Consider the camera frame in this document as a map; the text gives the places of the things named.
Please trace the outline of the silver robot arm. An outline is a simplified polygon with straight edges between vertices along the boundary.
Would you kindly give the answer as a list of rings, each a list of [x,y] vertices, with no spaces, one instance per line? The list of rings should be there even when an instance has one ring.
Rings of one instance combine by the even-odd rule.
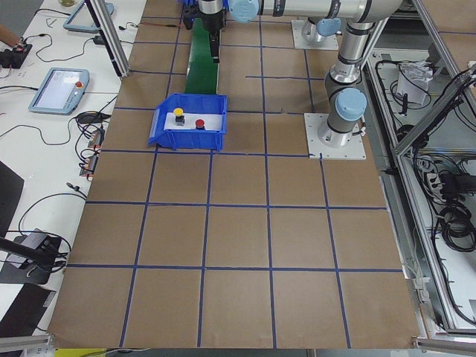
[[[301,35],[310,43],[318,43],[327,37],[335,35],[341,28],[339,18],[311,18],[304,21]]]
[[[353,128],[367,108],[367,98],[353,85],[361,74],[363,55],[373,45],[369,35],[373,26],[386,20],[400,6],[401,1],[192,1],[183,9],[185,27],[192,28],[196,19],[202,20],[209,33],[210,55],[219,62],[220,31],[230,13],[240,23],[248,23],[257,16],[305,16],[315,23],[316,34],[323,21],[346,19],[337,60],[326,76],[330,104],[327,120],[318,127],[319,140],[326,146],[341,148],[353,136]]]

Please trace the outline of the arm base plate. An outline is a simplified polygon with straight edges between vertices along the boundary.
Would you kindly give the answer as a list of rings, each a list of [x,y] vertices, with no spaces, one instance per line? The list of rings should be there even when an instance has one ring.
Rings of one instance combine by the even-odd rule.
[[[364,144],[355,124],[351,132],[333,132],[326,113],[305,113],[305,130],[309,157],[323,160],[365,160]]]
[[[297,19],[292,20],[294,47],[297,49],[315,49],[337,51],[337,32],[341,29],[341,20],[334,19]]]

